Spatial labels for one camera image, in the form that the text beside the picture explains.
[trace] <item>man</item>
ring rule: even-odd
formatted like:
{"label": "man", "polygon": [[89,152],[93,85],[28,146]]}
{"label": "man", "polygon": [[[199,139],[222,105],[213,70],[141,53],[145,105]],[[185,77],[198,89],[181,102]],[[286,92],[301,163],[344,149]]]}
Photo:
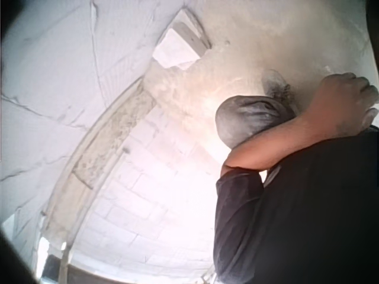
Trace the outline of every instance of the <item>man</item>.
{"label": "man", "polygon": [[219,279],[379,283],[378,90],[331,75],[295,117],[280,74],[262,83],[266,97],[230,98],[216,114],[232,149],[217,182]]}

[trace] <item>sleeve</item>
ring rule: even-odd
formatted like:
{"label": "sleeve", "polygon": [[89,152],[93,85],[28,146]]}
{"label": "sleeve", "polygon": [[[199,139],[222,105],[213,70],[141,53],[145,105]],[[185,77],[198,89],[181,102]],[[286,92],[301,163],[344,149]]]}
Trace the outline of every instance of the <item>sleeve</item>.
{"label": "sleeve", "polygon": [[257,171],[235,169],[222,176],[216,188],[213,260],[217,277],[225,284],[248,283],[254,276],[258,247],[261,177]]}

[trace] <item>hand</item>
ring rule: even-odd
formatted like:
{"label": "hand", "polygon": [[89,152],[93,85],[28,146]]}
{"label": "hand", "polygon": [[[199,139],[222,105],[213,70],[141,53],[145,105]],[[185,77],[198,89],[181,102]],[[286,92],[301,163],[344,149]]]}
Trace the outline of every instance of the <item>hand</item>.
{"label": "hand", "polygon": [[375,86],[353,73],[325,77],[309,108],[299,117],[324,139],[354,136],[368,128],[379,111]]}

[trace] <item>black shirt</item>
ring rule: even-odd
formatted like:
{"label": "black shirt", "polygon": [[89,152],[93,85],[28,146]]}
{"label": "black shirt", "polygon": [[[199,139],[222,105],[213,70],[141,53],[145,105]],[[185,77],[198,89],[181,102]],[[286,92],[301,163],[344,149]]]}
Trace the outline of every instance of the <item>black shirt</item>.
{"label": "black shirt", "polygon": [[214,264],[240,283],[379,283],[378,130],[217,182]]}

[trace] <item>white wall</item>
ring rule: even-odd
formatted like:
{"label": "white wall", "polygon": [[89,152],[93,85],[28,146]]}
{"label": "white wall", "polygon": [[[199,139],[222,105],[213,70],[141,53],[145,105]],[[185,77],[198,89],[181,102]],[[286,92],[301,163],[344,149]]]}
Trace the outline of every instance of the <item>white wall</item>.
{"label": "white wall", "polygon": [[35,0],[2,43],[1,222],[31,263],[38,215],[68,158],[146,71],[179,0]]}

